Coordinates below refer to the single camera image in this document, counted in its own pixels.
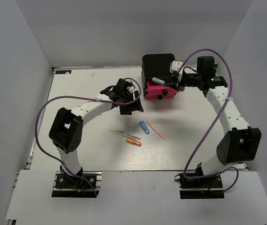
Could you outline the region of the blue correction tape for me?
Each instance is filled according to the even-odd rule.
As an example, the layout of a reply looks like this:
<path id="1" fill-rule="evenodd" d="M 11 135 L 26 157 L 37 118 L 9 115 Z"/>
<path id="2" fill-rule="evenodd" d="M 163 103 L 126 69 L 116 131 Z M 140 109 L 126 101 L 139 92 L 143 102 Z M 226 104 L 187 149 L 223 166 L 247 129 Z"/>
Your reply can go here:
<path id="1" fill-rule="evenodd" d="M 141 121 L 139 122 L 139 125 L 140 125 L 140 127 L 142 128 L 142 130 L 144 131 L 144 133 L 147 134 L 147 135 L 149 135 L 150 131 L 149 131 L 149 129 L 148 129 L 148 127 L 147 127 L 145 121 L 141 120 Z"/>

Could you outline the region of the black pink drawer organizer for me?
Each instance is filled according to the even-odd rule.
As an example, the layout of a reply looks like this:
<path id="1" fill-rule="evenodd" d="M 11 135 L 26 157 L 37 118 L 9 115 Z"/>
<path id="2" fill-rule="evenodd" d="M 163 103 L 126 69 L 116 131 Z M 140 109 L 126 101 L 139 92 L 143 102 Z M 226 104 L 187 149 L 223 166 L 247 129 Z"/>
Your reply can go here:
<path id="1" fill-rule="evenodd" d="M 146 99 L 173 98 L 178 93 L 178 91 L 152 80 L 154 77 L 163 81 L 171 78 L 170 65 L 174 60 L 175 56 L 172 53 L 146 54 L 142 57 L 141 77 L 143 95 Z"/>

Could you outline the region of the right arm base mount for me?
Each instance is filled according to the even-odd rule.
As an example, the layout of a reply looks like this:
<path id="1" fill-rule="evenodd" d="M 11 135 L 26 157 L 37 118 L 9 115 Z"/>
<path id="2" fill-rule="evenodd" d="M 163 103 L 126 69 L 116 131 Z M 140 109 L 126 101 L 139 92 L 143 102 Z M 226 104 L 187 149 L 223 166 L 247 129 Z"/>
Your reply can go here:
<path id="1" fill-rule="evenodd" d="M 221 176 L 203 179 L 187 179 L 183 173 L 174 176 L 179 183 L 180 199 L 223 199 L 224 191 Z"/>

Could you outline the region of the blue white pen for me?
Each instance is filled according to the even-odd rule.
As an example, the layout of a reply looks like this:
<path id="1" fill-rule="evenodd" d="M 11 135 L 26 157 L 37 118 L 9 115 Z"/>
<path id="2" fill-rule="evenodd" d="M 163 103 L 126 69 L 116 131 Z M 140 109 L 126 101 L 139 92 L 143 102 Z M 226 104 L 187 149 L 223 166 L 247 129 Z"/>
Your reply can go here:
<path id="1" fill-rule="evenodd" d="M 163 85 L 163 86 L 165 85 L 165 81 L 164 80 L 156 78 L 156 77 L 153 77 L 152 81 L 157 83 L 157 84 L 159 84 L 159 85 Z"/>

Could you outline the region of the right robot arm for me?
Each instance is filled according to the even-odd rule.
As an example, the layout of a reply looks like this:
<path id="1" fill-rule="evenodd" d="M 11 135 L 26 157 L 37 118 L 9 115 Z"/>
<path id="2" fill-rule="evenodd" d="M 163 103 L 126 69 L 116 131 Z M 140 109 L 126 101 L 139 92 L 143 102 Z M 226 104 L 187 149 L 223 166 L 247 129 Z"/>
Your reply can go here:
<path id="1" fill-rule="evenodd" d="M 260 140 L 259 128 L 252 128 L 245 121 L 230 97 L 231 89 L 222 76 L 216 76 L 215 59 L 212 56 L 197 58 L 194 74 L 186 73 L 183 63 L 173 61 L 170 65 L 172 77 L 165 86 L 178 91 L 185 87 L 197 87 L 214 108 L 220 121 L 224 137 L 216 147 L 216 153 L 206 161 L 199 163 L 195 172 L 195 181 L 206 187 L 216 176 L 227 168 L 255 158 Z"/>

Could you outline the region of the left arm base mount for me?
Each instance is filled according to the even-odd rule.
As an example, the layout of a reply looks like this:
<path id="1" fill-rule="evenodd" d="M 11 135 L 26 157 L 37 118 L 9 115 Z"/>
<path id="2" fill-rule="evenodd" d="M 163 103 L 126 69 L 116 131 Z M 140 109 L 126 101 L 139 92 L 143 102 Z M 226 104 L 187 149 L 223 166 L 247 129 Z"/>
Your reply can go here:
<path id="1" fill-rule="evenodd" d="M 57 171 L 54 177 L 52 197 L 96 198 L 101 188 L 102 172 L 83 172 L 82 177 L 90 182 L 96 194 L 86 180 L 67 177 Z"/>

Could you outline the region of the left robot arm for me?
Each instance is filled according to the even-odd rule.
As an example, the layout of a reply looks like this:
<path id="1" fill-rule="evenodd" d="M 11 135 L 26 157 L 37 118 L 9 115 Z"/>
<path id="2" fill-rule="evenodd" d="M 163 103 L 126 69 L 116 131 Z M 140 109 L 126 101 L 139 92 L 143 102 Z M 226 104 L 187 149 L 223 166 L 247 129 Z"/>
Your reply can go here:
<path id="1" fill-rule="evenodd" d="M 55 116 L 49 132 L 49 138 L 59 151 L 63 171 L 68 173 L 67 182 L 72 187 L 82 183 L 82 167 L 79 163 L 77 149 L 82 140 L 83 127 L 114 108 L 118 108 L 121 115 L 132 115 L 133 112 L 144 112 L 141 105 L 141 87 L 134 88 L 132 78 L 120 78 L 117 84 L 109 86 L 95 98 L 87 98 L 87 102 L 73 109 L 60 108 Z"/>

